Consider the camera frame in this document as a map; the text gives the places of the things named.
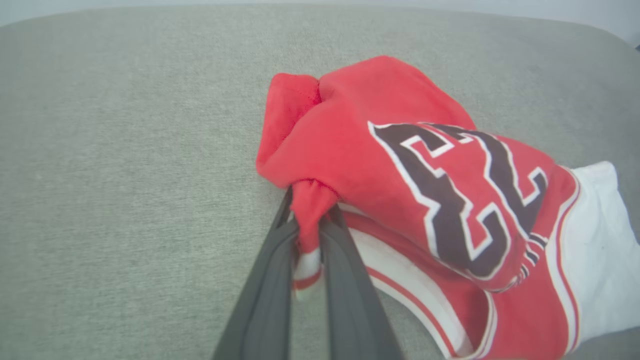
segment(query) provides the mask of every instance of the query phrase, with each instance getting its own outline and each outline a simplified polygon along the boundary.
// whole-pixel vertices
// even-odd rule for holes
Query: red fabric
[[[520,286],[501,293],[490,294],[495,304],[497,325],[492,340],[486,341],[486,343],[483,343],[482,340],[487,331],[489,305],[480,288],[469,279],[434,261],[420,249],[417,249],[411,241],[380,226],[372,219],[348,211],[344,213],[344,217],[349,228],[370,234],[373,238],[390,245],[437,283],[455,310],[470,339],[473,350],[479,355],[483,353],[483,349],[487,348],[486,354],[477,358],[559,359],[565,355],[567,348],[570,350],[575,348],[577,338],[568,339],[568,328],[579,328],[578,316],[576,316],[575,323],[568,323],[565,316],[565,311],[577,314],[578,307],[575,297],[564,279],[560,260],[562,224],[575,202],[578,185],[573,176],[565,170],[556,172],[554,180],[552,187],[548,189],[543,207],[545,210],[539,214],[538,218],[541,221],[536,223],[535,231],[544,239],[554,241],[557,244],[557,257],[548,259],[542,257],[537,265],[539,270],[533,272]],[[564,287],[571,298],[572,307],[567,309],[559,300],[557,288],[552,282],[549,268],[555,266],[560,269]],[[385,282],[408,299],[414,298],[410,291],[402,289],[392,279],[380,274],[375,269],[368,268],[367,270],[372,277]],[[441,337],[451,354],[456,357],[469,355],[455,353],[451,346],[451,339],[442,330],[443,324],[438,323],[431,314],[434,309],[424,308],[417,301],[415,304],[433,323],[438,334],[432,335]]]
[[[429,241],[436,241],[435,236],[429,235],[425,219],[429,211],[434,213],[437,209],[416,201],[394,155],[374,136],[375,131],[385,131],[387,124],[410,124],[413,126],[410,131],[426,130],[453,144],[438,156],[432,156],[426,142],[410,146],[430,167],[445,171],[445,177],[433,181],[436,194],[442,193],[438,189],[448,186],[448,176],[468,199],[465,208],[468,219],[463,225],[468,227],[470,244],[465,245],[460,234],[451,229],[439,229],[438,248],[448,248],[452,257],[464,257],[468,252],[472,259],[476,256],[474,252],[482,254],[483,244],[491,241],[485,241],[489,232],[475,219],[491,205],[504,217],[508,238],[508,249],[500,265],[495,266],[498,269],[495,273],[476,276],[475,272],[480,270],[469,270],[459,261],[449,261],[434,253],[435,245]],[[401,233],[423,253],[470,276],[484,289],[496,291],[514,285],[525,277],[522,267],[528,234],[518,231],[504,200],[483,179],[486,160],[483,146],[486,146],[473,136],[490,135],[478,133],[467,136],[467,141],[430,124],[455,126],[449,132],[457,127],[475,130],[470,117],[454,99],[419,70],[394,58],[373,58],[331,72],[320,80],[278,74],[269,88],[257,170],[280,188],[293,185],[291,208],[300,223],[299,246],[303,253],[318,248],[317,222],[326,210],[342,200]],[[510,149],[516,159],[515,171],[520,174],[516,186],[523,197],[534,191],[528,174],[539,168],[548,179],[557,167],[546,154],[532,147],[500,136],[487,139],[497,139],[502,144],[499,146]],[[498,176],[508,171],[505,164],[497,170]],[[461,204],[463,197],[451,194]],[[447,199],[443,204],[453,202]]]

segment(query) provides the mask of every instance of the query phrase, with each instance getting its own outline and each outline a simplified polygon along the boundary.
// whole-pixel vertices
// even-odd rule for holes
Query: clothing
[[[543,257],[573,191],[549,156],[477,131],[425,75],[384,56],[319,81],[276,75],[257,170],[293,186],[298,288],[317,279],[317,222],[341,200],[483,289],[504,291]]]
[[[404,304],[446,358],[558,359],[580,343],[640,325],[640,246],[607,162],[564,170],[575,181],[546,256],[502,293],[420,255],[401,235],[345,207],[374,285]]]
[[[479,131],[399,60],[276,75],[257,169],[293,187],[297,289],[319,278],[317,223],[340,202],[374,285],[447,358],[558,359],[640,325],[640,246],[613,165],[570,170]]]

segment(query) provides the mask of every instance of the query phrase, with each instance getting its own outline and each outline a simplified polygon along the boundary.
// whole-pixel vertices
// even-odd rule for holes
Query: gray fabric surface
[[[407,61],[485,131],[610,160],[640,229],[640,54],[594,28],[429,10],[130,8],[0,28],[0,359],[207,359],[282,192],[254,170],[271,76]],[[326,354],[320,297],[294,359]],[[440,359],[383,297],[408,359]],[[640,331],[571,359],[638,359]]]

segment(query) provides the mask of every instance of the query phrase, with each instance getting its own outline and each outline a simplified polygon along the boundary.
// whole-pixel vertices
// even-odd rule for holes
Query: white wall
[[[0,26],[18,20],[86,8],[205,3],[322,3],[323,0],[0,0]],[[360,4],[394,4],[498,13],[587,24],[640,44],[640,0],[343,0]]]

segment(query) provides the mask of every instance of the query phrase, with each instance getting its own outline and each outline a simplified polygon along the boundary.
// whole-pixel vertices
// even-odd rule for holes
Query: white stripe
[[[427,331],[429,331],[429,334],[431,335],[433,340],[436,342],[436,345],[438,345],[438,348],[442,352],[442,355],[444,356],[445,359],[450,359],[454,355],[449,352],[447,345],[445,344],[444,340],[440,336],[440,333],[438,332],[436,327],[433,325],[431,320],[429,320],[429,318],[422,312],[422,310],[420,310],[419,307],[417,307],[413,303],[413,301],[406,298],[404,295],[402,295],[402,293],[396,291],[396,289],[387,285],[382,280],[379,280],[372,276],[371,282],[373,282],[373,286],[381,290],[383,293],[396,299],[400,304],[404,305],[407,309],[409,309],[409,311],[411,311],[416,318],[418,318],[418,321],[420,321],[422,325],[427,329]]]
[[[545,244],[549,242],[549,239],[547,239],[546,237],[544,237],[544,236],[542,236],[542,235],[540,235],[538,233],[531,233],[531,234],[537,236]]]
[[[534,245],[537,245],[537,246],[538,246],[539,248],[541,248],[542,250],[544,250],[544,249],[545,249],[545,248],[544,248],[544,247],[543,247],[539,242],[537,242],[536,240],[529,240],[529,239],[527,239],[527,242],[528,242],[528,243],[531,243],[531,244],[534,244]]]
[[[484,291],[484,295],[486,296],[486,301],[489,305],[489,308],[486,318],[486,327],[484,328],[482,340],[480,341],[478,349],[473,354],[457,358],[459,360],[473,360],[485,357],[487,356],[487,354],[489,354],[489,351],[491,351],[491,347],[493,346],[495,332],[498,329],[498,311],[495,307],[495,303],[493,302],[492,294],[488,291]]]
[[[536,262],[534,262],[529,256],[527,256],[527,253],[532,257],[536,258]],[[532,266],[536,266],[537,261],[540,261],[540,255],[538,255],[537,252],[533,251],[533,249],[529,246],[529,244],[527,244],[524,257],[527,258],[527,260],[529,260]]]
[[[366,266],[388,277],[419,299],[440,324],[457,353],[469,354],[473,351],[467,332],[453,306],[432,278],[386,243],[356,229],[350,229],[350,231]],[[406,305],[407,302],[410,302],[404,296],[397,297],[397,294],[388,294],[402,304]],[[408,308],[420,318],[422,311],[414,311],[417,307],[415,309]]]
[[[571,302],[571,296],[569,295],[570,290],[564,286],[564,282],[562,280],[561,272],[563,272],[563,269],[558,267],[557,246],[558,246],[560,234],[558,234],[557,231],[560,225],[560,219],[563,217],[563,214],[567,212],[567,209],[569,208],[569,206],[571,206],[575,198],[578,196],[578,192],[580,190],[580,183],[576,180],[575,176],[573,176],[573,174],[570,171],[567,171],[567,172],[571,174],[571,176],[573,177],[573,180],[575,181],[575,191],[573,192],[572,196],[560,206],[556,223],[554,224],[554,229],[551,233],[551,236],[549,237],[550,241],[547,243],[547,248],[546,248],[547,267],[549,269],[549,275],[551,276],[551,282],[554,285],[554,289],[556,290],[558,299],[562,304],[562,307],[564,309],[564,314],[566,316],[566,323],[567,323],[567,329],[568,329],[568,341],[566,345],[566,350],[564,351],[565,354],[569,353],[572,350],[573,342],[575,341],[577,336],[577,330],[575,328],[575,319],[577,314],[576,314],[576,309],[573,308],[573,304]]]

